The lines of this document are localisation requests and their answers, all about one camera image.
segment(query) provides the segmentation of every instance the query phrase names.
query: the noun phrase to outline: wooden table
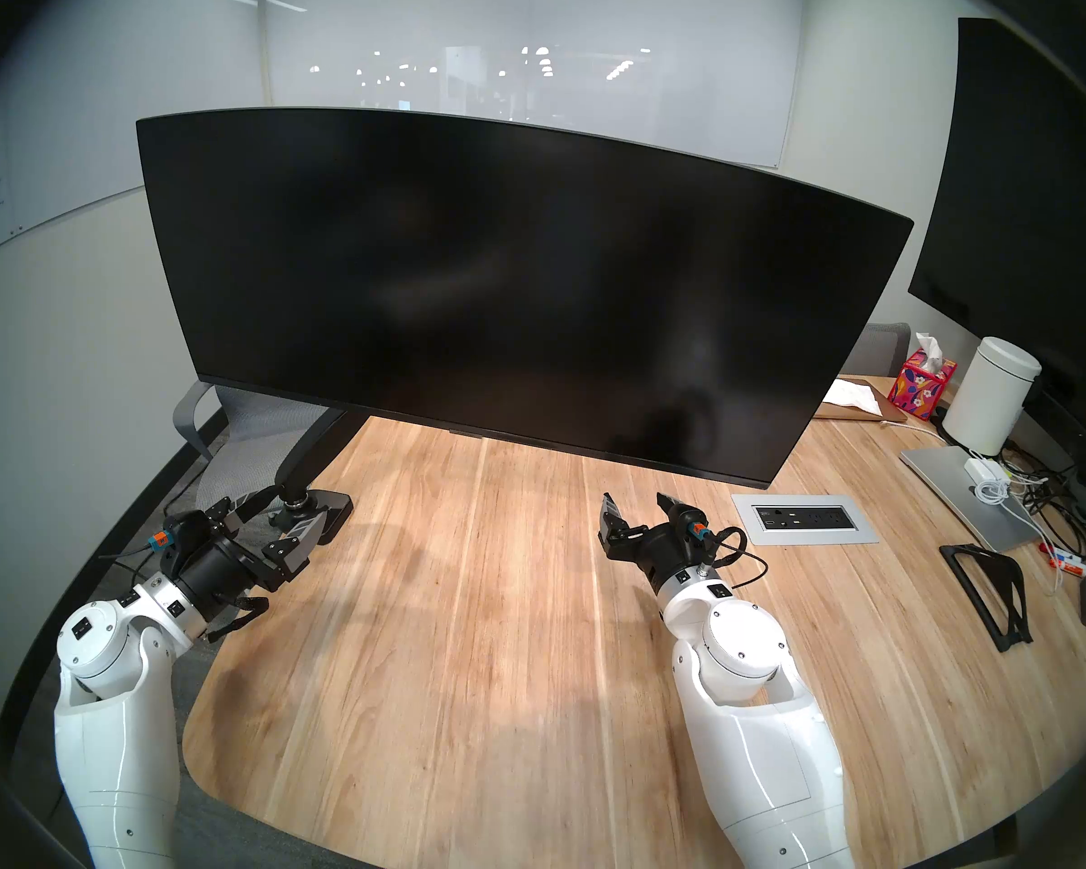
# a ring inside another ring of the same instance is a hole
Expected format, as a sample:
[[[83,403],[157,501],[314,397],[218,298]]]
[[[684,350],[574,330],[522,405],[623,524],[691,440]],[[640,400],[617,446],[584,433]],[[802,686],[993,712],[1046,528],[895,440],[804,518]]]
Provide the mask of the wooden table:
[[[757,549],[771,571],[742,590],[784,626],[836,736],[858,867],[980,833],[1086,751],[1077,587],[1046,596],[1041,555],[1013,552],[1034,642],[998,654],[937,551],[971,536],[898,459],[936,444],[810,423],[770,491],[853,494],[883,541]],[[380,418],[317,484],[355,512],[223,646],[185,729],[201,788],[387,869],[738,866],[673,639],[595,533],[605,491],[635,524],[665,519],[662,490],[719,528],[742,489]]]

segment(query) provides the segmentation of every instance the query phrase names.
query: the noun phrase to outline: floral tissue box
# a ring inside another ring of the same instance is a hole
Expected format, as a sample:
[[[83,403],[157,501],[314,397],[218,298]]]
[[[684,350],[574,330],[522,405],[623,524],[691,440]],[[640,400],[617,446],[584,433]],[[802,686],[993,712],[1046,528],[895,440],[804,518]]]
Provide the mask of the floral tissue box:
[[[954,375],[952,371],[958,368],[958,363],[946,358],[940,373],[929,373],[922,369],[924,361],[924,349],[918,349],[909,356],[893,382],[889,401],[907,414],[927,420]]]

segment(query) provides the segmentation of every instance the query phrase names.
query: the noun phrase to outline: monitor screen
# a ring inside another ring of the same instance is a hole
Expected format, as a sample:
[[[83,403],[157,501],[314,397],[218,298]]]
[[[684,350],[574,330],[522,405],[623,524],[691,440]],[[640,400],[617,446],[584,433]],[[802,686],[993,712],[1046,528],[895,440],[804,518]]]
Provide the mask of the monitor screen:
[[[138,123],[200,377],[767,486],[911,221],[632,142],[361,109]]]
[[[909,291],[1041,363],[1026,411],[1086,477],[1086,96],[997,21],[963,17],[952,105]]]

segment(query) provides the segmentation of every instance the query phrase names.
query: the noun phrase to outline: paper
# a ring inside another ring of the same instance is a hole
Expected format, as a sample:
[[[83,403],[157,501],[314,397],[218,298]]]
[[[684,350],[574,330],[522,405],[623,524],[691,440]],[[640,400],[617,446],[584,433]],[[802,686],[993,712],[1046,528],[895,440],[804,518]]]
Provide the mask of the paper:
[[[876,396],[869,386],[860,386],[849,380],[833,380],[829,392],[823,399],[829,404],[839,404],[842,407],[860,407],[868,414],[882,416],[882,410],[876,407]]]
[[[937,344],[937,340],[932,336],[926,336],[924,332],[919,332],[918,342],[921,343],[922,349],[925,351],[925,361],[922,362],[921,368],[925,373],[942,373],[942,364],[945,363],[945,360],[942,356],[942,347]]]

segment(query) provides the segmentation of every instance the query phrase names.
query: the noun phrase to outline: office chair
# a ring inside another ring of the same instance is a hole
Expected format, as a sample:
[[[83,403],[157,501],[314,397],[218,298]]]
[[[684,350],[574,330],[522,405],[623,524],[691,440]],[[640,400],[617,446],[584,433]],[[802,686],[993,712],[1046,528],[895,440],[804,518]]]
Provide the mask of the office chair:
[[[895,377],[909,356],[911,335],[907,323],[867,323],[841,373]]]
[[[212,387],[211,382],[194,382],[174,410],[177,432],[210,465],[197,487],[198,509],[210,507],[227,494],[237,499],[274,484],[274,475],[286,455],[326,412],[319,404],[217,386],[217,401],[229,419],[229,439],[213,454],[193,421],[198,402]],[[274,500],[268,508],[280,506]]]

